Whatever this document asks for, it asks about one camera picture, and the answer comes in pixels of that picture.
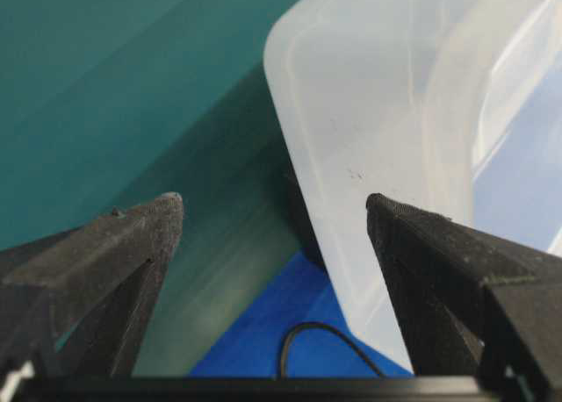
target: translucent plastic container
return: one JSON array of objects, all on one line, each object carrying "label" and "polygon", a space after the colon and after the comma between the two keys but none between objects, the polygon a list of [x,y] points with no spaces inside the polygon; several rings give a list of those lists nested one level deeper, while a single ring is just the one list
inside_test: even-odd
[{"label": "translucent plastic container", "polygon": [[[561,45],[560,0],[300,0],[270,33],[268,83],[345,318],[405,367],[366,198],[554,251],[562,212],[517,213],[529,193],[557,203],[562,191]],[[531,185],[518,169],[537,164]]]}]

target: blue fabric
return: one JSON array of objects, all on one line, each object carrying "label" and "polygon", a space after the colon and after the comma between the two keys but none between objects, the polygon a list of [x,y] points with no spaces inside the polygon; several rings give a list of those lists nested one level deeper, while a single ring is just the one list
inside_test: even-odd
[{"label": "blue fabric", "polygon": [[[217,341],[192,377],[273,377],[288,329],[321,321],[351,336],[328,275],[297,253],[262,295]],[[391,360],[354,341],[389,376],[410,376]],[[372,377],[345,343],[323,330],[301,332],[288,362],[291,377]]]}]

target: black wire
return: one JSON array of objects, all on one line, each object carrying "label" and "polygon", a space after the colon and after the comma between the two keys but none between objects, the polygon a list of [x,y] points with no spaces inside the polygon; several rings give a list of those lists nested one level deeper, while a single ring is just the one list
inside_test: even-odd
[{"label": "black wire", "polygon": [[310,330],[310,329],[320,329],[326,330],[331,334],[334,334],[342,341],[344,341],[351,349],[355,351],[357,355],[364,361],[365,364],[369,366],[371,370],[375,372],[379,377],[386,377],[386,374],[381,371],[377,364],[375,364],[368,356],[358,347],[350,338],[348,338],[345,334],[337,330],[335,327],[327,325],[325,323],[320,323],[319,321],[308,321],[305,323],[300,323],[297,326],[293,327],[283,339],[283,346],[281,348],[281,353],[278,360],[277,366],[277,375],[280,378],[287,377],[287,359],[289,358],[289,349],[291,347],[292,341],[295,339],[297,334],[302,332],[303,330]]}]

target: teal backdrop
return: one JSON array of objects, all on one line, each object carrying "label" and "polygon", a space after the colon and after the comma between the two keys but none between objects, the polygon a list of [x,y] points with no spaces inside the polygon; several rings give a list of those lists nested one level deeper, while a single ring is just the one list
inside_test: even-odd
[{"label": "teal backdrop", "polygon": [[0,248],[184,196],[136,374],[189,371],[299,246],[262,68],[296,1],[0,0]]}]

